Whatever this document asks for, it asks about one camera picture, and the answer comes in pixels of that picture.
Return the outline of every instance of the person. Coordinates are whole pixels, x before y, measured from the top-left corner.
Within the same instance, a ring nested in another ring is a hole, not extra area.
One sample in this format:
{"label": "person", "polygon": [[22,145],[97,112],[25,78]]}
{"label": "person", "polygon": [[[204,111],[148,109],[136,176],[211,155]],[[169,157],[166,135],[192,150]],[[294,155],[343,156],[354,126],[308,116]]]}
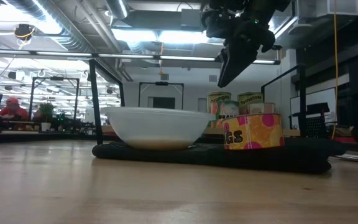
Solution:
{"label": "person", "polygon": [[14,97],[10,97],[6,100],[6,107],[0,111],[0,118],[12,119],[15,116],[19,116],[22,120],[27,120],[29,117],[28,112],[19,106],[19,100]]}

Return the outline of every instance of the red shirt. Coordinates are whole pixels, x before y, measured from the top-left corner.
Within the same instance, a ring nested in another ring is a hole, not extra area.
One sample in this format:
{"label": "red shirt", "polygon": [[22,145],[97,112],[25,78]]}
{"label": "red shirt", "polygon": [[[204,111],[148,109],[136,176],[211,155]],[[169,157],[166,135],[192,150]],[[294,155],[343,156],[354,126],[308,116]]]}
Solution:
{"label": "red shirt", "polygon": [[16,111],[10,111],[9,109],[7,108],[4,108],[0,111],[0,116],[4,116],[4,115],[7,115],[7,114],[10,114],[10,115],[18,115],[20,116],[23,120],[27,120],[27,118],[29,118],[29,114],[28,112],[23,109],[23,108],[19,108],[17,109]]}

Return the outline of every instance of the yellow can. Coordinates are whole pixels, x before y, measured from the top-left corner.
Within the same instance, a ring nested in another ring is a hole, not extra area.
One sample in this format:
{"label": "yellow can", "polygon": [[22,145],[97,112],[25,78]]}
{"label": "yellow can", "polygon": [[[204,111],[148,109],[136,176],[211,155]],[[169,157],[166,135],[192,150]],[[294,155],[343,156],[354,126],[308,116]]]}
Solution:
{"label": "yellow can", "polygon": [[224,148],[264,149],[284,145],[279,114],[250,114],[223,120]]}
{"label": "yellow can", "polygon": [[264,94],[263,93],[241,93],[238,95],[239,109],[240,114],[248,114],[247,106],[251,103],[263,103]]}
{"label": "yellow can", "polygon": [[231,93],[228,92],[212,92],[212,93],[208,93],[207,97],[206,97],[206,112],[207,113],[213,113],[216,114],[217,111],[213,111],[212,112],[212,104],[213,103],[217,103],[220,101],[228,101],[231,100]]}

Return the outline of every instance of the potted plant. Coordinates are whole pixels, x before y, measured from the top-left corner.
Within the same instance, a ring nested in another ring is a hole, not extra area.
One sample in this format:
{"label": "potted plant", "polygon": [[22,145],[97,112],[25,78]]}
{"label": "potted plant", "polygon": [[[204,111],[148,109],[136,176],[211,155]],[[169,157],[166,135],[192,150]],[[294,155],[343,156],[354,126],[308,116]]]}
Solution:
{"label": "potted plant", "polygon": [[39,106],[39,111],[41,114],[41,131],[48,131],[50,129],[51,123],[48,121],[52,120],[54,105],[51,103],[41,103]]}

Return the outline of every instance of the robotic arm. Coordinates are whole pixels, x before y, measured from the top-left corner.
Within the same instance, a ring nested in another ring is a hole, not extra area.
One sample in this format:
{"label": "robotic arm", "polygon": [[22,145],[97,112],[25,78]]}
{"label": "robotic arm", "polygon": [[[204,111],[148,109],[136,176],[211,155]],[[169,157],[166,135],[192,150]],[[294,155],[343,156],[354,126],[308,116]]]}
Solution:
{"label": "robotic arm", "polygon": [[258,54],[270,50],[275,42],[269,21],[276,10],[284,11],[291,0],[209,0],[209,11],[201,23],[207,37],[225,39],[217,57],[222,62],[219,87],[225,87],[246,69]]}

